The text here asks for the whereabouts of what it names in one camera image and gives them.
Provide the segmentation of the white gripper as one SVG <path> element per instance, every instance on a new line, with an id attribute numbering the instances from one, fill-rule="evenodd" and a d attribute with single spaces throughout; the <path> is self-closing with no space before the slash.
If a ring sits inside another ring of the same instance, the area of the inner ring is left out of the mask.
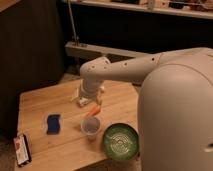
<path id="1" fill-rule="evenodd" d="M 100 80 L 83 79 L 80 84 L 79 95 L 84 98 L 93 99 L 97 96 L 101 84 L 102 82 Z M 73 101 L 78 99 L 79 95 L 75 95 L 75 96 L 73 95 L 70 100 Z M 101 107 L 102 99 L 97 98 L 96 102 L 97 102 L 97 105 Z"/>

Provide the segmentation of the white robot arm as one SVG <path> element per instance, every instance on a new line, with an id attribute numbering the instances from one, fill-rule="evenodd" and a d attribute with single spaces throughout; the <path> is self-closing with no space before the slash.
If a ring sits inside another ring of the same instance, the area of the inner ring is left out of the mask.
<path id="1" fill-rule="evenodd" d="M 142 171 L 213 171 L 213 48 L 198 47 L 80 68 L 79 95 L 106 80 L 141 86 L 137 120 Z"/>

